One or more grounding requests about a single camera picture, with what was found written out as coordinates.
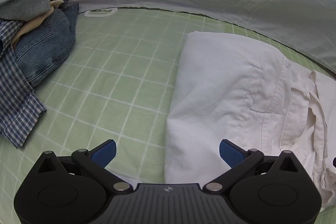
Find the white hooded garment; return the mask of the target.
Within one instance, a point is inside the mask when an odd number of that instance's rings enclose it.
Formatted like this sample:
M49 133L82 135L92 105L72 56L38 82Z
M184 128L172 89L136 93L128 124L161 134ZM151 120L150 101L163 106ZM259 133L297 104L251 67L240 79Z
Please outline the white hooded garment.
M204 185L229 169L228 139L266 155L294 152L335 205L335 80L240 35L192 32L166 122L165 182Z

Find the blue plaid shirt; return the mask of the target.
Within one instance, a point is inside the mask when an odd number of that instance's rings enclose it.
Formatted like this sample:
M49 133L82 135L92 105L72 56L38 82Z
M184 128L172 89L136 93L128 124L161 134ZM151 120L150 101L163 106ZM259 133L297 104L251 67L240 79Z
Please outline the blue plaid shirt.
M68 0L59 9L67 7ZM24 25L1 20L1 136L21 148L46 107L18 67L11 41Z

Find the blue denim jeans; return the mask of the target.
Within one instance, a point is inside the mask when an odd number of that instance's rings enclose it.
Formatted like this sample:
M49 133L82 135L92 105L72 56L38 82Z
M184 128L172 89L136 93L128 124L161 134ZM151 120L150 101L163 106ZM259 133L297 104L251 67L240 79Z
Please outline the blue denim jeans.
M42 24L20 37L15 49L18 67L35 87L60 67L76 39L79 4L56 9Z

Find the beige garment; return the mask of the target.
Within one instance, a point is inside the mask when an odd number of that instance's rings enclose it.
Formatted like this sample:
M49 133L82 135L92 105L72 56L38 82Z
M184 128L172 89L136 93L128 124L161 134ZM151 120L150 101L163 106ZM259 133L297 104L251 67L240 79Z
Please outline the beige garment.
M14 38L11 41L11 45L13 46L13 49L16 48L17 43L21 36L24 34L27 34L28 32L36 29L39 27L42 22L48 18L51 14L53 14L54 10L57 9L60 5L64 3L63 0L54 0L50 2L50 10L45 12L44 14L41 14L28 22L26 22L23 27L17 32L17 34L14 36Z

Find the white label tag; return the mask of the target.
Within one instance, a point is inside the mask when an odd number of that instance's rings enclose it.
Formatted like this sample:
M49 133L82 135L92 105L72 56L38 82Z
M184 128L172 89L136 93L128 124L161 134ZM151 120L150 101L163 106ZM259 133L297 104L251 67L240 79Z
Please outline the white label tag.
M118 8L107 8L107 9L95 9L95 10L88 10L84 12L84 16L92 17L92 18L103 18L107 16L111 16L118 12Z

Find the green grid bed sheet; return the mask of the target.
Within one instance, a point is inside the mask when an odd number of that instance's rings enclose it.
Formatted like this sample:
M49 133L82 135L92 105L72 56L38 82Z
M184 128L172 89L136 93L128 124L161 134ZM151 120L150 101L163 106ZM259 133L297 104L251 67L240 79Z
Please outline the green grid bed sheet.
M35 88L47 111L23 148L1 139L1 223L18 223L15 193L46 150L67 156L113 139L113 173L163 182L165 122L183 40L193 31L260 40L303 67L327 72L277 41L205 16L150 9L79 14L71 54Z

